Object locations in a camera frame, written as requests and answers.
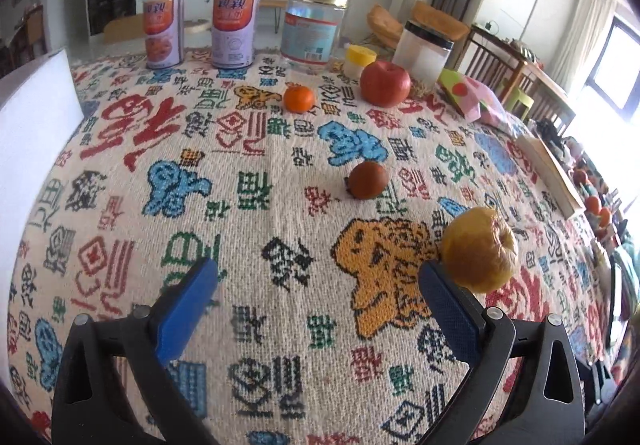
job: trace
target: canister label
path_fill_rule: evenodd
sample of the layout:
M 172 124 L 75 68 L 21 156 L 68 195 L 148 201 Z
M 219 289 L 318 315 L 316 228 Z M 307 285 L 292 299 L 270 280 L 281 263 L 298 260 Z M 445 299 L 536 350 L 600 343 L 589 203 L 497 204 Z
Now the canister label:
M 331 56 L 337 22 L 327 22 L 287 13 L 280 52 L 305 64 L 326 64 Z

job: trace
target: purple canister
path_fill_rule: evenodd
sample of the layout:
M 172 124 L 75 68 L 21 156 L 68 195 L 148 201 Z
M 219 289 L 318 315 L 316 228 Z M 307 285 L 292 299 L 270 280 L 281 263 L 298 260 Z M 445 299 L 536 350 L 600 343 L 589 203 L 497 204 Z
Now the purple canister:
M 211 63 L 240 69 L 254 62 L 255 15 L 260 0 L 213 0 Z

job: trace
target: orange cartoon figure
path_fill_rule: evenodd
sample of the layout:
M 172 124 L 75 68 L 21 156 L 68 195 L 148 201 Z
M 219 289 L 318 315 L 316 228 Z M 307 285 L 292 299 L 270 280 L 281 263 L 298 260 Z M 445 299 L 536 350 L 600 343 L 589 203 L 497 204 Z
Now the orange cartoon figure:
M 277 92 L 265 91 L 264 89 L 252 86 L 238 86 L 234 93 L 240 100 L 236 109 L 266 109 L 269 100 L 282 100 L 282 96 Z
M 353 219 L 332 257 L 356 279 L 351 308 L 358 336 L 370 339 L 387 324 L 413 328 L 431 315 L 418 288 L 418 268 L 436 257 L 427 225 L 404 219 Z

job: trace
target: canister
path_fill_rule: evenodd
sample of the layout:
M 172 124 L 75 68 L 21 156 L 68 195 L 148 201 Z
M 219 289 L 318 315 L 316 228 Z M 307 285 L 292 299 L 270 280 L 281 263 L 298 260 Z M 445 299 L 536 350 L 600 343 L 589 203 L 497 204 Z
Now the canister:
M 146 65 L 159 70 L 184 60 L 184 0 L 143 0 Z
M 324 69 L 340 36 L 349 0 L 289 0 L 280 52 L 293 69 Z
M 255 14 L 260 0 L 213 0 L 211 62 L 240 69 L 254 62 Z
M 404 25 L 392 62 L 425 89 L 433 89 L 452 47 L 453 42 L 442 33 L 410 20 Z

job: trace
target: patterned tablecloth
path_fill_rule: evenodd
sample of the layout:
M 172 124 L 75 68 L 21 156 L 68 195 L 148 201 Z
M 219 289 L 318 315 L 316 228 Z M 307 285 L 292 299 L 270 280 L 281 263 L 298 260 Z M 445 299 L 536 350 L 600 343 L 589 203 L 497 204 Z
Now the patterned tablecloth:
M 155 72 L 144 56 L 74 69 L 86 119 L 33 207 L 9 305 L 15 396 L 45 434 L 74 317 L 151 304 L 207 255 L 220 285 L 168 372 L 220 443 L 414 443 L 466 372 L 417 268 L 475 205 L 496 208 L 520 245 L 520 271 L 482 303 L 536 321 L 559 313 L 578 355 L 602 354 L 588 224 L 562 219 L 508 136 L 465 123 L 439 92 L 383 110 L 344 75 L 290 72 L 277 54 L 236 71 L 213 69 L 204 50 L 187 58 Z M 283 110 L 291 83 L 315 88 L 310 113 Z M 391 181 L 360 202 L 344 180 L 364 159 Z

